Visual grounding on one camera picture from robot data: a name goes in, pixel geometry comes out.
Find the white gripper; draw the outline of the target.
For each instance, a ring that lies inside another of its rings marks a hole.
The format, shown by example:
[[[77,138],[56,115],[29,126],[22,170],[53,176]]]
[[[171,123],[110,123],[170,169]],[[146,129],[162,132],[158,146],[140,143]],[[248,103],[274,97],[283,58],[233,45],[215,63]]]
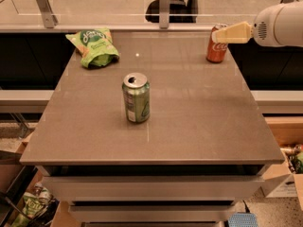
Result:
[[[278,46],[275,37],[275,21],[278,9],[269,7],[261,11],[253,24],[253,38],[261,46]],[[247,22],[240,22],[232,26],[225,26],[211,35],[214,43],[246,44],[252,38],[252,26]]]

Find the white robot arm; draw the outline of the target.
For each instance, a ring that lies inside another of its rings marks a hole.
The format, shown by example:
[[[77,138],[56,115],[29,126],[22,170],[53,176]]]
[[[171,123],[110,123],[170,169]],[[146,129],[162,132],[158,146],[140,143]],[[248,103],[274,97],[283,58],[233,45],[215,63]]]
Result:
[[[246,44],[253,39],[258,45],[303,46],[303,2],[281,3],[262,10],[253,24],[241,22],[216,30],[215,43]]]

